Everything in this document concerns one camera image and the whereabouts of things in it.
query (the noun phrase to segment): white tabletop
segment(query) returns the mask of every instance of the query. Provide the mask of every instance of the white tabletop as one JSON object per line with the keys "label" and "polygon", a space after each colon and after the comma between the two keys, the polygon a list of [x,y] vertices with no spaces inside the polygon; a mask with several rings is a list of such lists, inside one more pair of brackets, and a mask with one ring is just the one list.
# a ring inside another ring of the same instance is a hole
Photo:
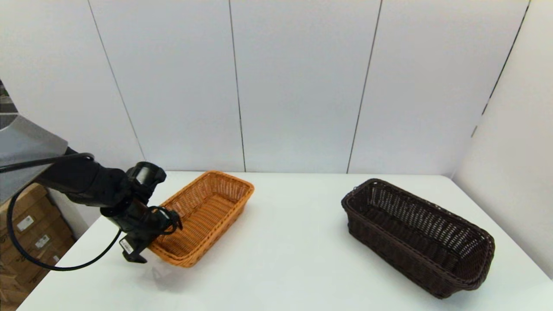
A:
{"label": "white tabletop", "polygon": [[[160,204],[200,172],[169,172]],[[255,186],[242,216],[192,268],[149,250],[128,263],[115,245],[94,265],[50,272],[19,310],[553,310],[553,282],[452,181],[441,176],[232,173]],[[439,300],[349,235],[341,199],[381,178],[486,229],[495,238],[487,280]],[[100,218],[59,262],[100,253],[117,228]]]}

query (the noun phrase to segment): barcode label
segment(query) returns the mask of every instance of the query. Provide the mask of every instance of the barcode label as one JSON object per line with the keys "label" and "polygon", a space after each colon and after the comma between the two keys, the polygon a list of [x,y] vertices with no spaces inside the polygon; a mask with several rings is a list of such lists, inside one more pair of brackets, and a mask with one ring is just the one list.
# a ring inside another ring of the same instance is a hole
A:
{"label": "barcode label", "polygon": [[125,249],[127,254],[131,254],[134,251],[133,247],[125,239],[120,240],[119,244],[121,244],[121,246],[123,246],[123,249]]}
{"label": "barcode label", "polygon": [[34,219],[29,215],[17,224],[17,229],[19,229],[19,232],[22,232],[23,230],[27,229],[33,223],[34,223]]}
{"label": "barcode label", "polygon": [[36,243],[35,243],[35,246],[38,248],[38,249],[41,249],[44,247],[44,245],[46,245],[46,243],[48,243],[48,241],[50,241],[50,237],[48,235],[44,235],[43,237],[41,237]]}

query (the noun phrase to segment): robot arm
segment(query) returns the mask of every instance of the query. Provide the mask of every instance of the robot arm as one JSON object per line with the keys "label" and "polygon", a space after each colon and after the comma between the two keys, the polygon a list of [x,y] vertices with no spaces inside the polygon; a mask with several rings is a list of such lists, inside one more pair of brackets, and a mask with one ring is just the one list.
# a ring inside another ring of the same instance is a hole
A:
{"label": "robot arm", "polygon": [[[1,201],[35,181],[64,193],[73,202],[100,207],[101,214],[127,234],[120,244],[125,259],[130,262],[146,262],[140,256],[142,250],[159,235],[182,228],[176,212],[147,207],[155,187],[166,177],[163,169],[155,164],[139,162],[127,172],[104,168],[92,158],[67,157],[77,152],[67,147],[61,138],[21,116],[10,123],[4,119],[2,124]],[[56,150],[64,146],[65,157],[58,157],[55,163],[25,166],[29,161],[59,155]]]}

